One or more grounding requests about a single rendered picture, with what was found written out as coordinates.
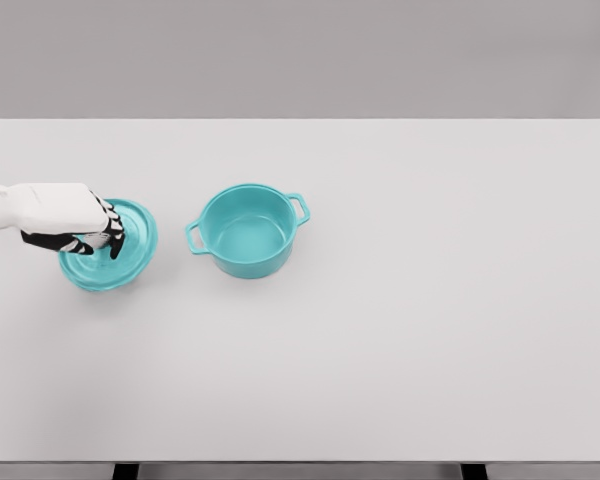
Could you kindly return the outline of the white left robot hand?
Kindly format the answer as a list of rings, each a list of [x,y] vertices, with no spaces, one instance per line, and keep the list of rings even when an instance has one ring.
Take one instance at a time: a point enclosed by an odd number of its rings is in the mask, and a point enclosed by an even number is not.
[[[15,226],[24,243],[83,256],[110,248],[115,260],[126,235],[109,201],[82,183],[25,183],[10,188]]]

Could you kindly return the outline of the teal pot lid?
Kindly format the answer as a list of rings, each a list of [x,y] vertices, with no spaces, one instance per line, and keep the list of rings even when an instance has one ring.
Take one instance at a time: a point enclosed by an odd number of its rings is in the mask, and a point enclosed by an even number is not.
[[[108,198],[121,217],[125,241],[115,260],[110,248],[96,249],[85,256],[60,252],[59,265],[74,285],[88,291],[107,291],[132,282],[150,263],[157,248],[158,228],[143,205],[127,199]]]

